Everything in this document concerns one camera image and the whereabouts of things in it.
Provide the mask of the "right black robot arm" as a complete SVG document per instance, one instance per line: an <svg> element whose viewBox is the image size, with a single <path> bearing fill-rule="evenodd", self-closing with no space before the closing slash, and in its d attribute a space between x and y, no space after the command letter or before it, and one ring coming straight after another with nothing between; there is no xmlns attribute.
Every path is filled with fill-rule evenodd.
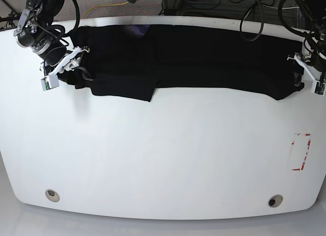
<svg viewBox="0 0 326 236"><path fill-rule="evenodd" d="M92 75L82 67L84 52L90 52L88 47L75 47L68 50L67 37L76 33L80 23L80 10L77 0L72 0L75 7L75 25L66 32L65 27L53 24L54 17L60 12L65 0L27 0L26 8L21 13L14 36L18 45L30 47L42 60L41 71L44 76L62 74L77 70L82 78L93 81Z"/></svg>

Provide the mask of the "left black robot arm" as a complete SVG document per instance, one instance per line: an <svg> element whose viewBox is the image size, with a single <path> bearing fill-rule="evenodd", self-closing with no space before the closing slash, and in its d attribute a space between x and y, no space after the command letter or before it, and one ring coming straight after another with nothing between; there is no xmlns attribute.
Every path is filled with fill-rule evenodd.
<svg viewBox="0 0 326 236"><path fill-rule="evenodd" d="M310 64L320 72L317 86L321 88L325 83L325 0L294 0L301 15L309 23L309 32L301 32L291 28L283 19L283 6L287 0L280 0L278 17L281 24L291 33L304 38L311 48Z"/></svg>

